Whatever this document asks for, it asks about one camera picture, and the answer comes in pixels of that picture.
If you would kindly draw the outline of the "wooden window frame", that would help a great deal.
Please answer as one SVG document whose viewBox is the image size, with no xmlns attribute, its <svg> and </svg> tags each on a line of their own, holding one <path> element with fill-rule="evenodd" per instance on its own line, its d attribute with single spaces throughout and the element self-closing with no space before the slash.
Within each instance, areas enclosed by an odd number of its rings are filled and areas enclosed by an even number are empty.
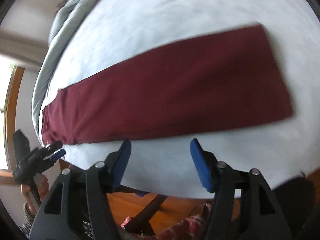
<svg viewBox="0 0 320 240">
<path fill-rule="evenodd" d="M 14 155 L 13 133 L 15 132 L 17 101 L 23 74 L 24 68 L 13 66 L 5 98 L 3 137 L 8 168 L 1 169 L 1 185 L 17 184 L 12 176 L 12 171 L 17 164 Z"/>
</svg>

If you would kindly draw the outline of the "maroon pants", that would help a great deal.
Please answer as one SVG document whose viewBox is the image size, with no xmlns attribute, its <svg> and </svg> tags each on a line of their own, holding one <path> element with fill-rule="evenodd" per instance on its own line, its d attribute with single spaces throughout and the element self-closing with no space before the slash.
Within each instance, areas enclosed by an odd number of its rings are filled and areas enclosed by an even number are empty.
<svg viewBox="0 0 320 240">
<path fill-rule="evenodd" d="M 42 140 L 147 140 L 289 118 L 291 97 L 261 25 L 152 49 L 58 91 Z"/>
</svg>

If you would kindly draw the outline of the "white fleece bed sheet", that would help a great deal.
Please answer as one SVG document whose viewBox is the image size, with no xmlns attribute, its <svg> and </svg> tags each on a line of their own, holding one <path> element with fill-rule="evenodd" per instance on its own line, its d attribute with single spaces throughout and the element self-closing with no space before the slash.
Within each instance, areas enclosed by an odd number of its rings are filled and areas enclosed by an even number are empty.
<svg viewBox="0 0 320 240">
<path fill-rule="evenodd" d="M 211 151 L 271 188 L 319 169 L 319 0 L 67 0 L 32 99 L 40 142 L 122 184 L 207 198 Z"/>
</svg>

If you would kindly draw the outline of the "beige curtain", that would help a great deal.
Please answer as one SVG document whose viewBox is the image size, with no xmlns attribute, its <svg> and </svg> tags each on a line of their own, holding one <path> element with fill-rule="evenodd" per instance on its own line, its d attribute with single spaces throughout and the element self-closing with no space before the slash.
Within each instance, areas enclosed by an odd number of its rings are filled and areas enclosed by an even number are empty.
<svg viewBox="0 0 320 240">
<path fill-rule="evenodd" d="M 45 42 L 1 30 L 1 55 L 30 69 L 40 70 L 48 51 Z"/>
</svg>

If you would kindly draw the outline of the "grey-green quilt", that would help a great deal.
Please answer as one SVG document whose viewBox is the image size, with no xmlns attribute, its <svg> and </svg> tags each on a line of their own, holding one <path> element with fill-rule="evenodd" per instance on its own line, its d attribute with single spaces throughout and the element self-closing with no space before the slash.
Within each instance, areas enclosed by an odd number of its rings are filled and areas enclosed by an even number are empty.
<svg viewBox="0 0 320 240">
<path fill-rule="evenodd" d="M 32 119 L 37 137 L 40 137 L 39 120 L 42 103 L 46 97 L 50 80 L 56 70 L 63 51 L 90 13 L 98 0 L 67 0 L 53 20 L 48 38 L 48 51 L 35 83 L 32 97 Z"/>
</svg>

